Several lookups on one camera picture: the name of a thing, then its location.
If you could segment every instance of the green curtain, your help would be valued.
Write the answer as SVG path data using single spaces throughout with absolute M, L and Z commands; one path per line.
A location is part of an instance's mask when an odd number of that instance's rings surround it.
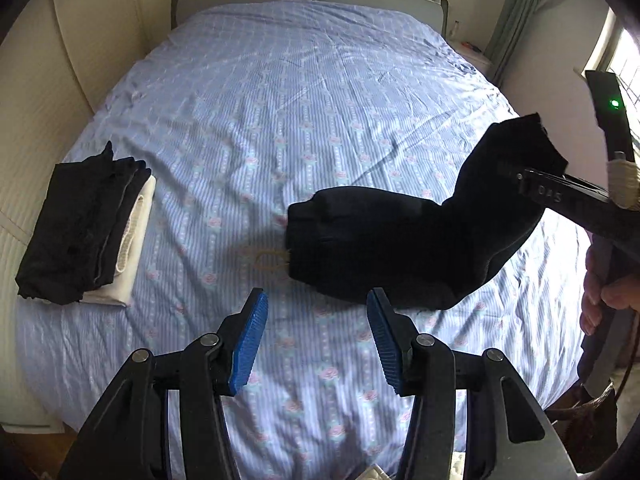
M 505 0 L 484 55 L 492 61 L 489 80 L 500 86 L 504 69 L 540 0 Z

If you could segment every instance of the cable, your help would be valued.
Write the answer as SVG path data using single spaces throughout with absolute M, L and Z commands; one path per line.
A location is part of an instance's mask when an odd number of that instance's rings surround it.
M 640 313 L 636 314 L 636 319 L 640 319 Z M 616 392 L 616 402 L 622 395 L 622 390 L 625 389 L 626 382 L 628 381 L 629 375 L 631 375 L 631 369 L 636 362 L 636 354 L 638 353 L 638 345 L 640 344 L 640 322 L 636 324 L 636 339 L 634 341 L 634 347 L 631 351 L 631 356 L 629 357 L 629 362 L 626 366 L 625 375 L 622 377 L 622 382 L 620 383 L 620 387 Z

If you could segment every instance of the bed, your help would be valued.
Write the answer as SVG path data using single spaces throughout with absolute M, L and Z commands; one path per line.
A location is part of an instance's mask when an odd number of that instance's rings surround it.
M 433 0 L 426 0 L 431 5 Z M 397 466 L 411 399 L 387 386 L 363 306 L 255 265 L 283 246 L 287 206 L 356 185 L 442 202 L 487 126 L 515 116 L 500 92 L 405 12 L 319 0 L 216 1 L 182 15 L 98 107 L 66 155 L 107 140 L 158 179 L 132 305 L 18 300 L 30 389 L 76 430 L 136 348 L 184 348 L 252 286 L 270 318 L 246 388 L 225 399 L 243 478 L 346 478 Z M 446 312 L 410 311 L 453 349 L 505 352 L 543 406 L 576 379 L 586 234 L 546 212 L 487 285 Z M 465 443 L 459 392 L 456 449 Z M 170 450 L 180 458 L 177 396 Z

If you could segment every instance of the metal screw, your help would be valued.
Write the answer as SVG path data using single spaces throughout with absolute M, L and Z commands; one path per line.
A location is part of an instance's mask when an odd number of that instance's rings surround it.
M 139 350 L 133 352 L 131 359 L 133 359 L 133 362 L 135 363 L 143 363 L 147 359 L 149 359 L 149 352 L 147 352 L 144 348 L 140 348 Z
M 491 361 L 495 361 L 499 363 L 504 359 L 504 354 L 500 352 L 497 348 L 489 348 L 486 351 L 486 356 L 491 359 Z
M 216 334 L 205 334 L 200 338 L 202 346 L 215 346 L 220 342 L 220 338 Z
M 420 346 L 433 346 L 436 343 L 436 340 L 430 334 L 418 334 L 415 340 Z

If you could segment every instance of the nightstand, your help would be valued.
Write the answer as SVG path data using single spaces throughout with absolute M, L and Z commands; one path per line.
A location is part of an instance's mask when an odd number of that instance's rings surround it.
M 482 75 L 486 76 L 491 68 L 491 61 L 485 58 L 482 54 L 478 54 L 474 52 L 470 48 L 466 46 L 462 46 L 459 41 L 452 41 L 451 47 L 455 50 L 460 56 L 465 58 L 469 63 L 475 66 Z

